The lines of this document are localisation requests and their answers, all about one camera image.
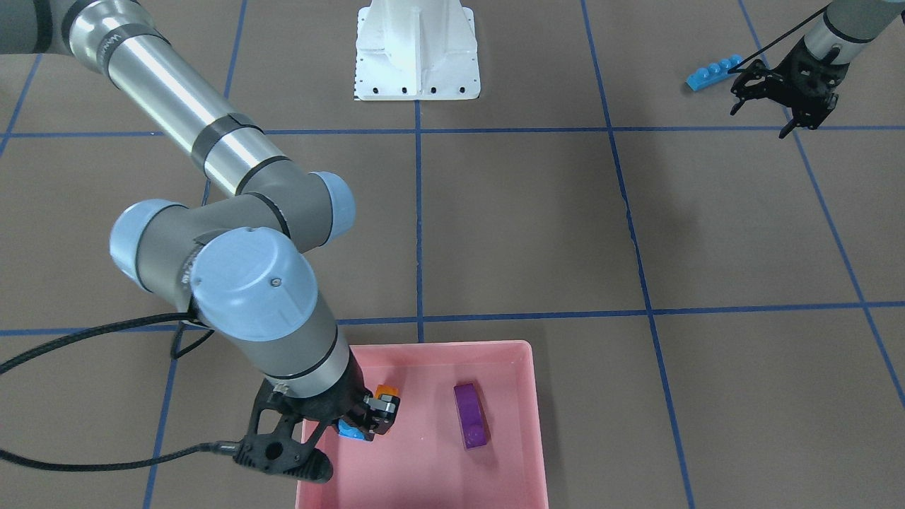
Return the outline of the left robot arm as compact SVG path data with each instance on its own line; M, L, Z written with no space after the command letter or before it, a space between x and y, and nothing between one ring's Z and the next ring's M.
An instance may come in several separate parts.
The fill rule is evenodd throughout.
M730 114L747 101L767 99L791 112L780 139L797 128L819 128L837 106L835 90L851 62L902 13L901 1L831 1L812 14L815 25L776 67L753 54L729 70L737 99Z

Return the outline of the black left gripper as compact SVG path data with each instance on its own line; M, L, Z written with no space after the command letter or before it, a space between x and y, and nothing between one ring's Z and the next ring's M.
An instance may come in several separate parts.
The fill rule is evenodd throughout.
M730 87L737 98L730 115L747 101L769 99L791 112L791 119L779 131L780 139L797 128L817 129L834 111L839 100L835 89L849 68L849 62L836 61L843 55L843 45L833 43L821 56L814 56L805 40L800 40L772 69L759 55L751 54L730 69L737 75Z

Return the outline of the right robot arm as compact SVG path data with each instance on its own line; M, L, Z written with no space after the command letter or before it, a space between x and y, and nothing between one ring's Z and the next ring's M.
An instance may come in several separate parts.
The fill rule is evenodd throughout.
M117 267L229 338L305 418L385 434L399 409L370 391L305 252L349 232L356 204L329 172L304 172L194 70L136 1L4 1L3 54L72 56L158 123L224 193L187 207L130 206L110 234Z

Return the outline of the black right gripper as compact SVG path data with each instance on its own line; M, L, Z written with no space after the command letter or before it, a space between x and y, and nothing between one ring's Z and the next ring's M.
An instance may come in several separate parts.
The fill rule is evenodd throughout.
M265 380L265 409L280 413L292 424L310 420L335 428L337 419L343 419L355 426L362 437L387 434L397 418L400 402L376 399L366 389L364 374L352 353L343 373L317 395L299 397L287 381Z

